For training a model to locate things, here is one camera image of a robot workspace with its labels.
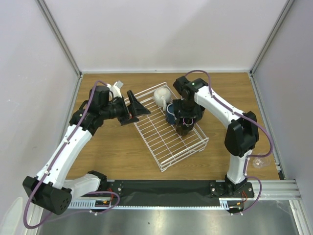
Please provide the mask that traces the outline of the dark blue enamel mug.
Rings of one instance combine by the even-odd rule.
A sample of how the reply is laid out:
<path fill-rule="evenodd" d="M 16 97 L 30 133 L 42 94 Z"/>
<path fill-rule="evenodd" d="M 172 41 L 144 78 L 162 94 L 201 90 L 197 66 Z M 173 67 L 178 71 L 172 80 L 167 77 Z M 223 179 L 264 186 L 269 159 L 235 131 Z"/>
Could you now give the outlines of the dark blue enamel mug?
<path fill-rule="evenodd" d="M 173 103 L 168 104 L 166 107 L 166 121 L 170 125 L 176 124 Z"/>

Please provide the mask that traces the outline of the black mug white interior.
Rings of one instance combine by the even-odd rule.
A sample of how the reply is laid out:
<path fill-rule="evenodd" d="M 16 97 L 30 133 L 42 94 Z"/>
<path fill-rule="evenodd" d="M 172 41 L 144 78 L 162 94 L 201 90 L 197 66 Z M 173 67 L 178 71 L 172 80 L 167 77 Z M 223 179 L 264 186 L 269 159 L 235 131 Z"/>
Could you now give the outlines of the black mug white interior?
<path fill-rule="evenodd" d="M 180 136 L 186 136 L 194 128 L 194 120 L 192 118 L 181 118 L 176 125 L 176 132 Z"/>

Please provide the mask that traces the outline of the white speckled mug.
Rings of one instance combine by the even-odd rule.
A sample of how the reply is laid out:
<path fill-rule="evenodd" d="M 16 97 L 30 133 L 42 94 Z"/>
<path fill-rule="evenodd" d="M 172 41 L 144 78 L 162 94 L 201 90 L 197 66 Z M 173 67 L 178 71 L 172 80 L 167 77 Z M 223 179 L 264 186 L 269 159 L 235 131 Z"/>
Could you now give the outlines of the white speckled mug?
<path fill-rule="evenodd" d="M 158 107 L 161 107 L 164 111 L 167 105 L 171 103 L 171 92 L 168 88 L 161 87 L 154 91 L 154 101 Z"/>

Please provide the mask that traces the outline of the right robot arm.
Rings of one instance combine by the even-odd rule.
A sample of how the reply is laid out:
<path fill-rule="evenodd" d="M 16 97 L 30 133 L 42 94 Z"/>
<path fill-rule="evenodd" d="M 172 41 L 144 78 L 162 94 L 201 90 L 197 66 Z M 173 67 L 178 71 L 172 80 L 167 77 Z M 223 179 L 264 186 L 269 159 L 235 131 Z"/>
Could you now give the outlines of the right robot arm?
<path fill-rule="evenodd" d="M 173 86 L 180 95 L 179 99 L 172 102 L 176 131 L 180 135 L 187 135 L 202 119 L 205 110 L 226 128 L 224 145 L 230 153 L 230 163 L 224 190 L 231 197 L 238 196 L 247 182 L 244 173 L 245 158 L 252 153 L 259 140 L 256 115 L 231 106 L 201 78 L 189 81 L 181 76 Z"/>

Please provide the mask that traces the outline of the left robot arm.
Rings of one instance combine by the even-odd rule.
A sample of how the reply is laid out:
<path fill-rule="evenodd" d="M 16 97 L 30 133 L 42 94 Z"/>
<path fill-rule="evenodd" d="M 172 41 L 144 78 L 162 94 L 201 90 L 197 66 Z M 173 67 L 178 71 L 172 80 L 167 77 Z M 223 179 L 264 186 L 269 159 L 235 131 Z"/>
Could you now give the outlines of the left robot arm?
<path fill-rule="evenodd" d="M 148 115 L 145 108 L 127 91 L 126 104 L 117 84 L 95 84 L 80 108 L 69 121 L 67 133 L 59 146 L 35 177 L 27 176 L 22 186 L 28 195 L 27 205 L 40 206 L 56 215 L 61 215 L 73 199 L 94 193 L 107 193 L 109 184 L 106 175 L 89 171 L 85 176 L 66 181 L 66 176 L 84 146 L 107 119 L 117 119 L 121 125 L 138 122 L 139 116 Z"/>

